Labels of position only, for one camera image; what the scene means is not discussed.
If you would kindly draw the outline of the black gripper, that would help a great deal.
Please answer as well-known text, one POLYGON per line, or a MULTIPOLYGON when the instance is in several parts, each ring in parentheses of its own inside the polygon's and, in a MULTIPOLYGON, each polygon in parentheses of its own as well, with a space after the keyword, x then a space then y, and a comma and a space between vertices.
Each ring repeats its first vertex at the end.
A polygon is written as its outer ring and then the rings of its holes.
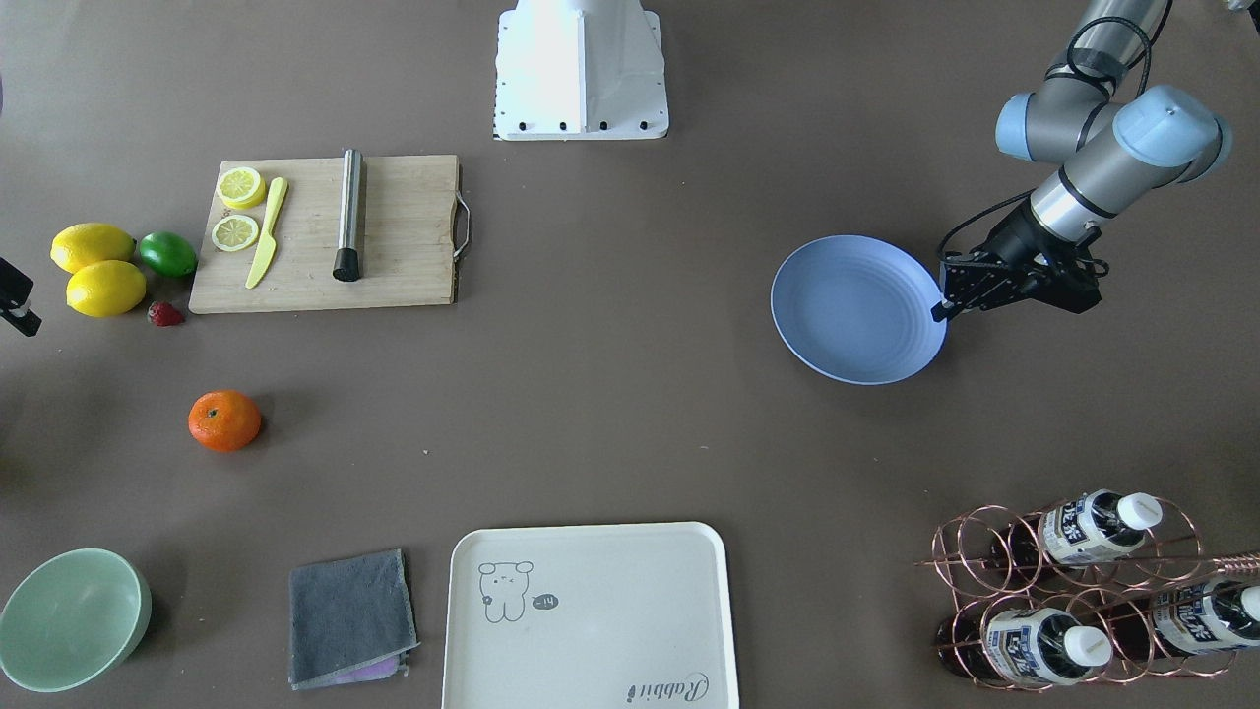
POLYGON ((1031 207, 1021 205, 973 248, 971 259, 941 259, 941 298, 931 306, 931 317, 946 322, 964 311, 1026 298, 1084 314, 1102 300, 1102 261, 1090 252, 1099 235, 1097 225, 1087 222, 1084 241, 1058 238, 1031 207))

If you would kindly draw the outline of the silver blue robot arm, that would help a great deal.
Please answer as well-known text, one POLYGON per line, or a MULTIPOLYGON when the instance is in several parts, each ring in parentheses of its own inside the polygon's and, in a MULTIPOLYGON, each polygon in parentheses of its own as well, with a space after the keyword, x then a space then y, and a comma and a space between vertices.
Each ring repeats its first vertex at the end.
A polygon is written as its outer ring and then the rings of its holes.
POLYGON ((1040 186, 1005 201, 1008 215, 971 251, 939 246, 941 300, 932 319, 1034 300, 1084 314, 1100 301, 1108 264, 1091 254, 1108 220, 1149 190, 1210 174, 1232 131, 1192 94, 1128 73, 1148 71, 1169 1, 1092 1, 1040 89, 1013 94, 995 120, 995 147, 1053 164, 1040 186))

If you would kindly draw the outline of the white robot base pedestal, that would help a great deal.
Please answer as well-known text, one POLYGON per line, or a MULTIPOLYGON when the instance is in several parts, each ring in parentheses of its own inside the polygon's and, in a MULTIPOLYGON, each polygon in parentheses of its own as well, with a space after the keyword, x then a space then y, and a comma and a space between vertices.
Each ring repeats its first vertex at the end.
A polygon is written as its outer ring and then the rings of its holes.
POLYGON ((662 18, 639 1, 519 1, 498 18, 491 135, 664 139, 662 18))

